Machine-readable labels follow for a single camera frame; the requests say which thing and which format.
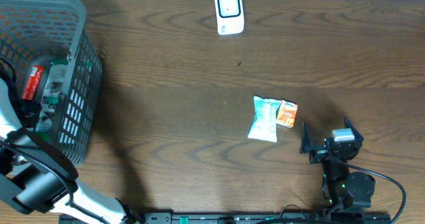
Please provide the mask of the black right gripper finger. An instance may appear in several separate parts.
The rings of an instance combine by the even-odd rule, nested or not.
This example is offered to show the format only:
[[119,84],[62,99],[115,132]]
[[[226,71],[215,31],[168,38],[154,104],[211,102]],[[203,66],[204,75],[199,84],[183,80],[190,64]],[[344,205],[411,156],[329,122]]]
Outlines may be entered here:
[[313,145],[310,135],[309,135],[309,130],[308,130],[308,125],[306,122],[302,123],[302,135],[301,135],[301,144],[300,144],[300,148],[299,148],[299,152],[301,154],[308,154],[310,152],[318,152],[318,151],[322,151],[322,150],[326,150],[326,146],[325,145]]
[[351,121],[349,120],[347,116],[344,117],[344,125],[345,125],[345,128],[348,128],[352,131],[356,142],[364,141],[364,137],[358,132],[358,130],[354,127],[354,125],[352,125]]

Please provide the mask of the orange Kleenex tissue pack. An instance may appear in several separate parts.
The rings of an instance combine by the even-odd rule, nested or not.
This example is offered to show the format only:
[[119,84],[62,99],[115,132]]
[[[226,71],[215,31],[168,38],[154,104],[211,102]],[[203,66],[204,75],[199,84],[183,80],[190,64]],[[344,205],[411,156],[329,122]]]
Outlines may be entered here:
[[297,104],[286,100],[281,101],[277,113],[276,124],[287,128],[292,128],[295,123],[297,111]]

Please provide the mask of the green white wipes pack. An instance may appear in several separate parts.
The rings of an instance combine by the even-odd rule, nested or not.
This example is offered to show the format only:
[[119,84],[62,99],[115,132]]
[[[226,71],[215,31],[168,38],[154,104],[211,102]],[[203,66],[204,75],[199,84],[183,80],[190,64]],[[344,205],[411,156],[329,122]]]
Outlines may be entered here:
[[277,142],[276,120],[281,100],[253,97],[254,119],[248,138],[267,142]]

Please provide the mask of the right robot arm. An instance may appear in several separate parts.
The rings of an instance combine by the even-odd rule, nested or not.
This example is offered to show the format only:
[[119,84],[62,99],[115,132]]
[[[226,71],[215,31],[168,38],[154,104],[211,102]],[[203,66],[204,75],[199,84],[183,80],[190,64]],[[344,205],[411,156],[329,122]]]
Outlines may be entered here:
[[375,179],[361,171],[349,171],[348,161],[357,156],[364,137],[348,118],[344,118],[344,126],[333,130],[332,137],[318,145],[313,143],[304,122],[299,152],[308,154],[311,164],[322,165],[324,192],[332,207],[338,207],[341,212],[363,212],[371,206]]

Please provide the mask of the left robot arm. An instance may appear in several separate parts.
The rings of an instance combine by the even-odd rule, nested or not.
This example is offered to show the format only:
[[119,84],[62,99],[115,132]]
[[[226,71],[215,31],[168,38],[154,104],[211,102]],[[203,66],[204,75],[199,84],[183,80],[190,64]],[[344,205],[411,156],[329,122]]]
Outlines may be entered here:
[[58,149],[32,132],[41,104],[19,94],[1,63],[1,200],[23,214],[61,213],[84,223],[143,223],[119,199],[94,191]]

